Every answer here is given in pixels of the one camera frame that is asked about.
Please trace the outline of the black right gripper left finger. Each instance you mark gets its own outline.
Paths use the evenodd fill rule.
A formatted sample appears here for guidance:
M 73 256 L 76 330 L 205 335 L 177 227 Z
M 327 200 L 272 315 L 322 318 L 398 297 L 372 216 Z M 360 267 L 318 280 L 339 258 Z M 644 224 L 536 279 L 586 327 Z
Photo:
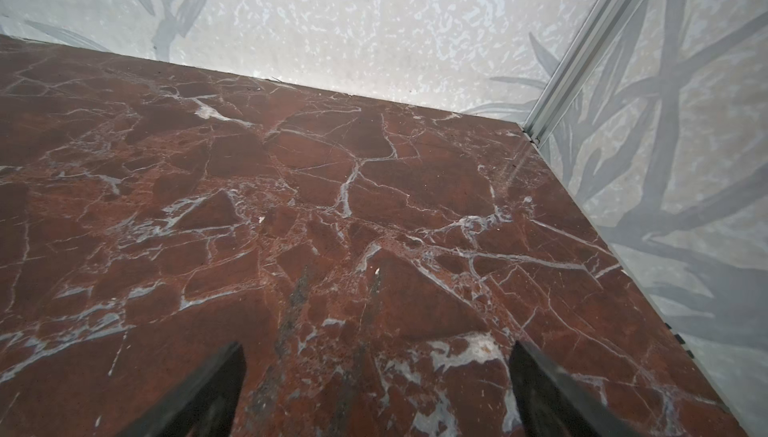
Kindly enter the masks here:
M 242 345 L 223 346 L 118 434 L 228 436 L 246 369 Z

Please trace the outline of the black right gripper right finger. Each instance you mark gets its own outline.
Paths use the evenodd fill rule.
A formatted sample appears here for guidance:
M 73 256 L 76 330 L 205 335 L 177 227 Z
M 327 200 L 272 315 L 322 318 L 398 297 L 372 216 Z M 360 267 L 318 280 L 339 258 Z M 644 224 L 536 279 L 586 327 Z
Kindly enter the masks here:
M 636 436 L 621 420 L 534 344 L 517 341 L 508 369 L 527 436 Z

